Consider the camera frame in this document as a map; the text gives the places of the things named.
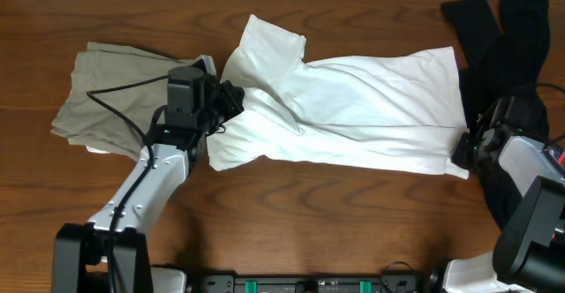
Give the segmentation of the white t-shirt with logo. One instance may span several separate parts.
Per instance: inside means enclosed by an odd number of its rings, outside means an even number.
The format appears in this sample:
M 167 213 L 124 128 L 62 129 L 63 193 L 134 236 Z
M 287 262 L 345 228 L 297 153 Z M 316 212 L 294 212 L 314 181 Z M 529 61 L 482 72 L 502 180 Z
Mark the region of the white t-shirt with logo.
M 222 79 L 244 90 L 241 114 L 207 142 L 210 166 L 261 156 L 467 178 L 451 161 L 466 131 L 455 52 L 305 62 L 306 39 L 251 16 Z

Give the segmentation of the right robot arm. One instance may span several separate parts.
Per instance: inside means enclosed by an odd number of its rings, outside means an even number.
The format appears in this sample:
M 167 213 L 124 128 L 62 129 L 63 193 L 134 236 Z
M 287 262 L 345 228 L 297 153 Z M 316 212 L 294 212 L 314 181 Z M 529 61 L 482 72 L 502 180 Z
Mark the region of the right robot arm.
M 563 151 L 528 131 L 535 105 L 520 97 L 498 99 L 465 132 L 451 161 L 477 175 L 506 173 L 520 195 L 494 249 L 454 259 L 443 292 L 562 292 L 564 290 Z

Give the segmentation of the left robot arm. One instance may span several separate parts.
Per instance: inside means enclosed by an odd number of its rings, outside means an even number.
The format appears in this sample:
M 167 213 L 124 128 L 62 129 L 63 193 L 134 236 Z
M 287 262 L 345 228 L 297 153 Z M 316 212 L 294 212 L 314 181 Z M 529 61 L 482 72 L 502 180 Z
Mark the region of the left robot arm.
M 87 223 L 56 234 L 54 292 L 188 292 L 186 272 L 150 263 L 147 238 L 170 196 L 203 155 L 207 137 L 244 110 L 244 90 L 201 64 L 164 76 L 167 102 L 147 131 L 122 119 L 143 143 L 138 162 L 112 199 Z

